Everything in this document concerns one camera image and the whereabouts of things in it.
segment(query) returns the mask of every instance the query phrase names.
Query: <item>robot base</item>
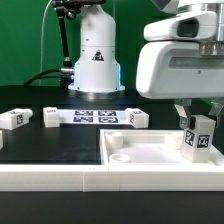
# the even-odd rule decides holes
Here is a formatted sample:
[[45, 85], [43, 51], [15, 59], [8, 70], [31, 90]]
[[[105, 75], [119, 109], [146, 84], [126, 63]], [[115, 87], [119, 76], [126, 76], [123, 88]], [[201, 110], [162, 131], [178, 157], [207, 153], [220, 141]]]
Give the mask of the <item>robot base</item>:
[[75, 96], [78, 98], [88, 99], [88, 100], [107, 100], [113, 99], [117, 97], [122, 97], [125, 95], [125, 88], [121, 87], [119, 90], [114, 92], [105, 92], [105, 93], [97, 93], [97, 92], [84, 92], [76, 89], [68, 89], [69, 96]]

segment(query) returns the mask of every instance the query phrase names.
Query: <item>black table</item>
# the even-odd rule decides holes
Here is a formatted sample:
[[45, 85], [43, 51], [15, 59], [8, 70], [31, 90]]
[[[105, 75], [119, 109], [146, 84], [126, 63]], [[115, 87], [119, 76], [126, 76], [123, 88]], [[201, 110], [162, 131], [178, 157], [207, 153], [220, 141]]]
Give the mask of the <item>black table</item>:
[[[179, 129], [172, 100], [149, 100], [135, 90], [122, 98], [87, 101], [67, 96], [58, 87], [0, 88], [0, 113], [30, 108], [34, 115], [21, 128], [4, 131], [0, 164], [100, 165], [101, 128], [132, 126], [62, 125], [44, 128], [42, 108], [124, 110], [140, 108], [150, 115], [149, 129]], [[207, 114], [210, 107], [193, 102], [192, 114]], [[213, 144], [223, 148], [222, 127]], [[224, 192], [1, 192], [0, 223], [222, 223]]]

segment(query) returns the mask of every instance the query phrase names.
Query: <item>marker block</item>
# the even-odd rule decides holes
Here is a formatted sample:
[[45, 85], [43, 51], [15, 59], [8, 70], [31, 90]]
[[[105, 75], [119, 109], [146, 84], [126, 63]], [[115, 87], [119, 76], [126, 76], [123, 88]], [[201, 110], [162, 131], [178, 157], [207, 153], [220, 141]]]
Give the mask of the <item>marker block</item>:
[[14, 109], [0, 114], [0, 128], [13, 130], [29, 123], [29, 118], [33, 115], [30, 109]]
[[60, 126], [59, 112], [57, 107], [43, 108], [44, 124], [46, 128], [54, 128]]
[[216, 122], [203, 115], [196, 118], [195, 129], [184, 130], [181, 155], [191, 162], [208, 162]]
[[0, 149], [3, 147], [3, 137], [2, 137], [2, 131], [0, 131]]
[[149, 115], [140, 109], [127, 108], [125, 110], [127, 119], [130, 120], [131, 124], [135, 128], [148, 128]]

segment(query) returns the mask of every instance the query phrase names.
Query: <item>white robot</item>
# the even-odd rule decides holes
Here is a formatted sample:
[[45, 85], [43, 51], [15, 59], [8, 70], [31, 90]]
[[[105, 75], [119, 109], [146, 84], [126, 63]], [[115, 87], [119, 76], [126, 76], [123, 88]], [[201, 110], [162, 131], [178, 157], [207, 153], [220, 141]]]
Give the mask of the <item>white robot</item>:
[[[70, 95], [88, 99], [107, 99], [123, 95], [120, 65], [115, 59], [116, 24], [101, 7], [106, 0], [53, 0], [59, 19], [64, 54], [62, 72], [74, 72]], [[64, 17], [81, 16], [81, 55], [71, 68]]]
[[81, 9], [81, 55], [75, 63], [71, 95], [107, 98], [124, 93], [120, 65], [115, 59], [114, 19], [100, 5]]
[[[219, 125], [224, 110], [224, 0], [152, 1], [161, 11], [177, 15], [145, 27], [144, 37], [150, 43], [140, 53], [137, 90], [147, 98], [176, 99], [185, 143], [198, 135], [191, 147], [201, 146], [196, 145], [199, 140], [208, 146], [214, 122], [206, 124], [206, 119], [191, 116], [188, 106], [192, 98], [212, 98], [210, 115]], [[199, 134], [202, 129], [211, 132], [209, 138]]]

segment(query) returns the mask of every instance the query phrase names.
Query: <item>green wall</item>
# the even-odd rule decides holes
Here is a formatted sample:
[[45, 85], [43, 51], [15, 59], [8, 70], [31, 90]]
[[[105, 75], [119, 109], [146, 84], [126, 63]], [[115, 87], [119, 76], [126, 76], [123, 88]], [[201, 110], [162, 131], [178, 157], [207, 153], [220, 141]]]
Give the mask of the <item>green wall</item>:
[[[21, 85], [40, 71], [41, 24], [48, 0], [2, 1], [0, 7], [0, 85]], [[103, 6], [115, 14], [117, 23], [116, 59], [122, 66], [122, 83], [135, 87], [138, 55], [145, 44], [143, 29], [166, 14], [150, 0], [108, 0]], [[66, 21], [70, 54], [79, 58], [79, 18]], [[44, 70], [62, 66], [62, 50], [56, 14], [51, 7], [45, 32]], [[44, 80], [42, 85], [58, 85]]]

